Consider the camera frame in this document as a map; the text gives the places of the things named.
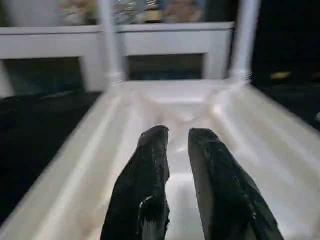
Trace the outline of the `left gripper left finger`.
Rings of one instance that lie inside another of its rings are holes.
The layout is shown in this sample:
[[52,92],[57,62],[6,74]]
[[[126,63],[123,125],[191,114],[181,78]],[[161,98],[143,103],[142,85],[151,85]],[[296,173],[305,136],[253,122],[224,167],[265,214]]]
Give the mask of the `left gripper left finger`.
[[166,183],[169,129],[157,125],[143,132],[117,178],[100,239],[163,240],[170,222]]

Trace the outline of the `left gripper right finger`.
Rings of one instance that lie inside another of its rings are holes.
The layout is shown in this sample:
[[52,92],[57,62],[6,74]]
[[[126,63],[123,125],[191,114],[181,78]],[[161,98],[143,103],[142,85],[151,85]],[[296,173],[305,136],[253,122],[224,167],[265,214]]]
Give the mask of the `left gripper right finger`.
[[212,130],[189,131],[188,155],[205,239],[283,239],[255,181]]

